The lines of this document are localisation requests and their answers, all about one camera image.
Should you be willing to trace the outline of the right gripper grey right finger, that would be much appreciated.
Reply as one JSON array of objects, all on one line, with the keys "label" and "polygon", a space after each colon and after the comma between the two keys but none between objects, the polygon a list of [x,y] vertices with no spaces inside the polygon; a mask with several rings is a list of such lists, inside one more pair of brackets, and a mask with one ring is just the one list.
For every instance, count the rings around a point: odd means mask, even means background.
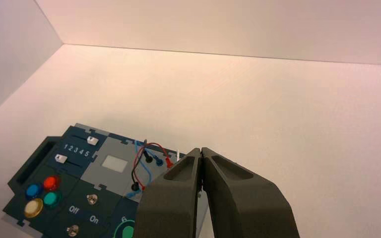
[{"label": "right gripper grey right finger", "polygon": [[273,182],[203,147],[203,189],[216,238],[298,238],[292,208]]}]

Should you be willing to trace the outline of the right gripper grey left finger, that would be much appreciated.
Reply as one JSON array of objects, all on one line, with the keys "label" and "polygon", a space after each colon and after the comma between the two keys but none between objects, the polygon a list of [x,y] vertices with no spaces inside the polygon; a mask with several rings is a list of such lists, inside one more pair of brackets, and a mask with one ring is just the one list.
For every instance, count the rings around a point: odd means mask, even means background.
[{"label": "right gripper grey left finger", "polygon": [[133,237],[194,238],[200,172],[201,150],[194,148],[157,177],[143,192]]}]

